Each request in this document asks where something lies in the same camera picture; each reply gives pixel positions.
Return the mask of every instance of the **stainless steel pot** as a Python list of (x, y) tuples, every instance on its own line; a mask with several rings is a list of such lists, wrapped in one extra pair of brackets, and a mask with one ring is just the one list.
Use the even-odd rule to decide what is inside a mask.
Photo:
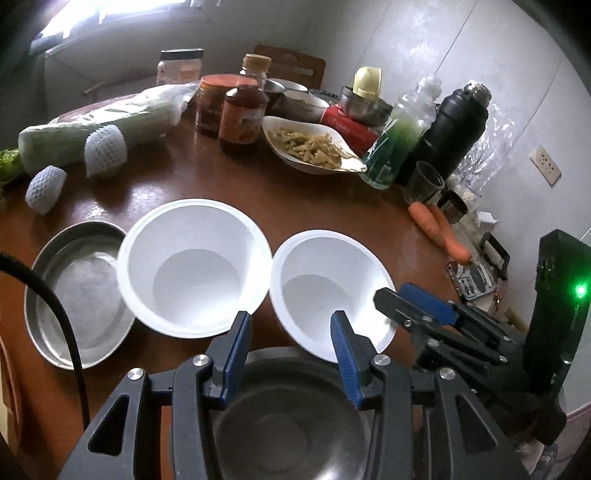
[(357, 412), (335, 365), (295, 348), (248, 355), (239, 394), (212, 414), (225, 480), (359, 480), (373, 412)]

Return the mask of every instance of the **red box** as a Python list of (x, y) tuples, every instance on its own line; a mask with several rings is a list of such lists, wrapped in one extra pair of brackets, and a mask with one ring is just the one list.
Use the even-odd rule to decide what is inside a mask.
[(347, 145), (360, 158), (367, 153), (379, 136), (369, 127), (351, 120), (340, 105), (327, 108), (320, 123), (340, 133)]

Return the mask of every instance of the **sauce jar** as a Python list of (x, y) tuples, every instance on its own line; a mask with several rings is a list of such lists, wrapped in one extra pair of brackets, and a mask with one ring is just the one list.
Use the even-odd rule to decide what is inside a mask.
[(239, 85), (256, 86), (256, 80), (232, 74), (206, 75), (201, 79), (195, 117), (198, 132), (215, 135), (219, 133), (226, 94)]
[(156, 85), (166, 83), (188, 83), (199, 80), (203, 58), (202, 48), (180, 48), (162, 50)]

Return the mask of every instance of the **carrot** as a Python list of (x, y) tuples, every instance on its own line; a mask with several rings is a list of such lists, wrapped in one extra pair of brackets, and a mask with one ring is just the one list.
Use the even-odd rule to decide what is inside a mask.
[(472, 261), (472, 254), (456, 238), (452, 226), (437, 205), (428, 205), (427, 209), (433, 215), (437, 226), (441, 230), (446, 243), (447, 253), (460, 265), (468, 265)]
[(447, 218), (445, 218), (445, 215), (443, 215), (443, 212), (437, 205), (427, 205), (427, 210), (429, 210), (429, 212), (431, 212), (433, 215), (433, 218), (435, 218), (435, 221), (437, 222), (437, 225), (443, 232), (444, 236), (452, 236), (453, 238), (456, 237), (456, 234), (453, 233), (452, 226), (449, 224)]
[(425, 207), (421, 202), (414, 202), (410, 207), (408, 207), (408, 213), (413, 218), (413, 220), (417, 223), (419, 228), (427, 235), (433, 243), (438, 245), (441, 248), (446, 247), (446, 240), (443, 236), (443, 233), (435, 218), (429, 209)]

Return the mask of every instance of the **electrical outlet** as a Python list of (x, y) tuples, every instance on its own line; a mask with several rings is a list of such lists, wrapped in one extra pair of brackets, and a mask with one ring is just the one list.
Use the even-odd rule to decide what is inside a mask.
[(551, 187), (556, 185), (556, 182), (562, 176), (562, 173), (542, 145), (538, 146), (538, 148), (536, 148), (530, 155), (530, 160), (536, 167), (538, 167), (538, 170)]

